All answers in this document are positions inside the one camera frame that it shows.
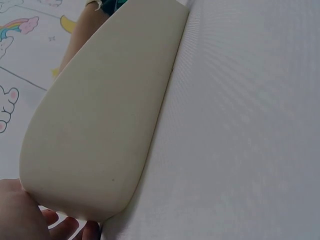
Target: white fabric surface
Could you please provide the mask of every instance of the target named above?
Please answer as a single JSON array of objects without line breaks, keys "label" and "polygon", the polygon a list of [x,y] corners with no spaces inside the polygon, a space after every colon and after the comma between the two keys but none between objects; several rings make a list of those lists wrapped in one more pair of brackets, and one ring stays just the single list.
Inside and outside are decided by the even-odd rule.
[{"label": "white fabric surface", "polygon": [[196,0],[140,186],[104,240],[320,238],[320,2]]}]

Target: printed cartoon pattern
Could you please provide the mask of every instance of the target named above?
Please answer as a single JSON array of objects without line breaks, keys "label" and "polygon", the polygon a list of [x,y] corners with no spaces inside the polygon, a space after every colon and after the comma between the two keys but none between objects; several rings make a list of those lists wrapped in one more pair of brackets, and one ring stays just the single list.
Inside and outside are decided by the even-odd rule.
[{"label": "printed cartoon pattern", "polygon": [[69,18],[67,18],[66,16],[62,16],[61,19],[60,19],[60,24],[61,24],[61,27],[68,33],[72,33],[75,26],[76,26],[76,22],[75,21],[72,21],[70,20]]},{"label": "printed cartoon pattern", "polygon": [[0,86],[0,134],[7,129],[18,98],[18,89],[13,87],[8,92],[5,92],[4,88]]},{"label": "printed cartoon pattern", "polygon": [[7,36],[8,31],[16,31],[28,34],[38,25],[39,17],[20,18],[0,26],[0,59],[6,54],[8,47],[13,43],[14,38]]},{"label": "printed cartoon pattern", "polygon": [[62,4],[62,0],[37,0],[39,3],[47,4],[51,7],[57,8]]},{"label": "printed cartoon pattern", "polygon": [[57,68],[52,68],[52,69],[51,69],[51,73],[52,73],[52,78],[53,78],[53,79],[56,79],[56,77],[58,77],[58,75],[59,75],[59,67],[57,67]]},{"label": "printed cartoon pattern", "polygon": [[0,13],[3,14],[8,11],[8,9],[23,3],[24,0],[0,0]]}]

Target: child's leg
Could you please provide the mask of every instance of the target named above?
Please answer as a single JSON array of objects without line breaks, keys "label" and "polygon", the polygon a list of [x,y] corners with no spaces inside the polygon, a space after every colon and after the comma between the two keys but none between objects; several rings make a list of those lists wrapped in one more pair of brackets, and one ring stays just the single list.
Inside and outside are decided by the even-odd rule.
[{"label": "child's leg", "polygon": [[59,68],[61,72],[69,61],[76,55],[80,48],[98,30],[98,28],[110,17],[102,9],[98,9],[98,3],[89,3],[79,17],[76,26],[71,34],[71,39]]}]

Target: finger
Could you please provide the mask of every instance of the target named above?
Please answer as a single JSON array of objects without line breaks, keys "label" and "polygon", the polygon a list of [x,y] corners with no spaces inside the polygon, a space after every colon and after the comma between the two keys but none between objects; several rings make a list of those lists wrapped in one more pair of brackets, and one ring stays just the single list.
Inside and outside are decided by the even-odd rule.
[{"label": "finger", "polygon": [[50,209],[46,209],[41,212],[42,212],[42,215],[43,215],[45,222],[48,226],[56,223],[59,220],[59,216],[55,211],[52,211]]},{"label": "finger", "polygon": [[100,228],[98,223],[88,221],[83,228],[82,240],[98,240],[100,235]]},{"label": "finger", "polygon": [[67,217],[57,226],[50,229],[52,240],[68,240],[78,229],[79,223],[72,217]]},{"label": "finger", "polygon": [[72,239],[72,240],[82,240],[82,235],[84,233],[84,228],[81,229],[80,232]]},{"label": "finger", "polygon": [[11,191],[11,192],[22,190],[19,179],[2,179],[0,180],[0,183],[1,183],[0,190]]}]

